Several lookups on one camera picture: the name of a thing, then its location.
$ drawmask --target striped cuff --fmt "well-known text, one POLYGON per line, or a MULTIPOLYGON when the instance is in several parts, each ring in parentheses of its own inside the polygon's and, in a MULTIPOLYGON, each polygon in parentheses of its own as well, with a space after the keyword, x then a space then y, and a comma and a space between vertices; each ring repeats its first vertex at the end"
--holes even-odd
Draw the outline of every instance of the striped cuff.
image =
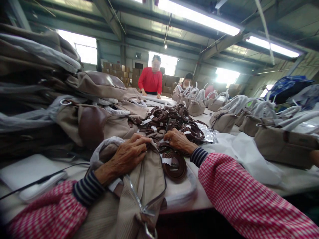
POLYGON ((197 167, 200 167, 200 165, 204 162, 208 155, 208 152, 205 151, 205 149, 199 147, 194 150, 192 156, 190 157, 190 161, 193 162, 197 167))
POLYGON ((73 195, 85 207, 89 207, 105 191, 94 172, 78 181, 73 186, 73 195))

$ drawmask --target white device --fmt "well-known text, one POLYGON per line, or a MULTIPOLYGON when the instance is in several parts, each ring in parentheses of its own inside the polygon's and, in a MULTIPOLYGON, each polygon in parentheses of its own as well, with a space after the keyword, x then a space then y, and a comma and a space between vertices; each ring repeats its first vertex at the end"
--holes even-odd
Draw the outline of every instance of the white device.
MULTIPOLYGON (((41 154, 34 154, 28 158, 22 159, 17 163, 11 164, 0 171, 1 180, 11 189, 17 190, 40 178, 56 173, 61 168, 57 167, 51 160, 41 154)), ((57 182, 67 178, 66 172, 61 172, 52 176, 47 181, 32 185, 31 187, 19 192, 19 197, 31 203, 41 194, 52 189, 57 182)))

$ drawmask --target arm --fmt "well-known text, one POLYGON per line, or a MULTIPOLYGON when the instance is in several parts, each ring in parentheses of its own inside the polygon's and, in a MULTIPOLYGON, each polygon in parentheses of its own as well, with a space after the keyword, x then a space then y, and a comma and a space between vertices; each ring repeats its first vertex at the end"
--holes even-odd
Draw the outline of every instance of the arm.
POLYGON ((150 138, 134 134, 96 171, 78 182, 62 182, 28 205, 10 222, 9 233, 13 238, 71 238, 104 187, 135 168, 150 142, 150 138))
POLYGON ((319 228, 232 157, 197 148, 191 162, 215 207, 245 238, 319 238, 319 228))
POLYGON ((163 91, 163 75, 161 73, 159 81, 158 81, 158 85, 157 85, 157 98, 160 99, 160 95, 162 94, 162 91, 163 91))
POLYGON ((144 90, 144 86, 143 86, 143 83, 144 83, 145 78, 146 78, 146 70, 145 70, 145 68, 144 68, 144 69, 142 70, 142 74, 140 75, 139 81, 138 81, 138 86, 139 86, 139 88, 140 88, 140 90, 141 90, 141 92, 142 92, 142 94, 143 94, 144 96, 146 96, 146 93, 145 93, 145 90, 144 90))

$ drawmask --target human hand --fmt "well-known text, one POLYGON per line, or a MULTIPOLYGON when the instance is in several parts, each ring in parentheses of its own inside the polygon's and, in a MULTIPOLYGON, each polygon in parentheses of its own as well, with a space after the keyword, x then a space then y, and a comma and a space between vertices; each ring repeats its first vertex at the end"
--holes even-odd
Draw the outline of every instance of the human hand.
POLYGON ((192 154, 194 150, 198 148, 197 144, 190 142, 184 133, 178 131, 175 128, 165 134, 164 141, 166 140, 169 141, 169 144, 173 148, 181 150, 188 154, 192 154))
POLYGON ((146 143, 150 142, 150 138, 133 134, 119 146, 111 160, 94 171, 98 181, 102 185, 107 185, 117 177, 132 171, 144 159, 146 143))

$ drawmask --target electric cord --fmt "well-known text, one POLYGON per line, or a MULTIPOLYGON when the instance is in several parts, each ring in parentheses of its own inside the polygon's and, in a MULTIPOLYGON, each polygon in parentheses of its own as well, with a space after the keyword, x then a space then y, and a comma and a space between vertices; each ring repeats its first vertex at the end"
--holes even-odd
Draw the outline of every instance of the electric cord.
POLYGON ((71 168, 71 167, 76 166, 76 165, 84 165, 84 164, 85 164, 85 165, 90 165, 90 163, 77 163, 77 164, 73 164, 73 165, 71 165, 71 166, 68 166, 68 167, 66 167, 66 168, 64 168, 64 169, 62 169, 62 170, 60 170, 60 171, 57 171, 57 172, 52 173, 52 174, 47 175, 47 176, 43 176, 42 178, 38 179, 37 181, 34 181, 34 182, 32 182, 32 183, 29 183, 29 184, 27 184, 27 185, 25 185, 25 186, 23 186, 23 187, 21 187, 21 188, 19 188, 19 189, 16 189, 16 190, 14 190, 14 191, 12 191, 12 192, 6 194, 5 196, 2 196, 2 197, 0 198, 0 201, 1 201, 2 199, 4 199, 4 198, 6 198, 6 197, 8 197, 8 196, 10 196, 10 195, 12 195, 12 194, 14 194, 14 193, 16 193, 16 192, 19 192, 19 191, 22 191, 22 190, 24 190, 24 189, 27 189, 27 188, 29 188, 29 187, 35 185, 35 184, 43 183, 43 182, 49 180, 51 177, 53 177, 53 176, 55 176, 55 175, 57 175, 57 174, 59 174, 59 173, 62 173, 65 169, 71 168))

